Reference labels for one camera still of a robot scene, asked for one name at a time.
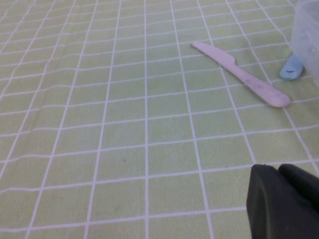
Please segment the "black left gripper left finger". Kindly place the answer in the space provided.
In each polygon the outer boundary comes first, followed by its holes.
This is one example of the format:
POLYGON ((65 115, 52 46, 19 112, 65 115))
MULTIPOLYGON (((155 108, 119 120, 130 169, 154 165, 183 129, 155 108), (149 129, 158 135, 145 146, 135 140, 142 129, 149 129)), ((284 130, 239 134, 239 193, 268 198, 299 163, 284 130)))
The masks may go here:
POLYGON ((319 237, 319 211, 272 166, 252 166, 246 209, 254 239, 319 237))

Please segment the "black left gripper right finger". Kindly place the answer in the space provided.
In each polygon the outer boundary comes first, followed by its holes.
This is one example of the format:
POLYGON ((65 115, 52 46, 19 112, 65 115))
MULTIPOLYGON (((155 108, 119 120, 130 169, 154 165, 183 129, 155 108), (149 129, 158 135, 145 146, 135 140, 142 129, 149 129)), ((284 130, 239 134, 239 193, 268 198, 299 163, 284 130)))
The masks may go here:
POLYGON ((278 171, 315 211, 319 210, 318 177, 292 164, 282 164, 278 171))

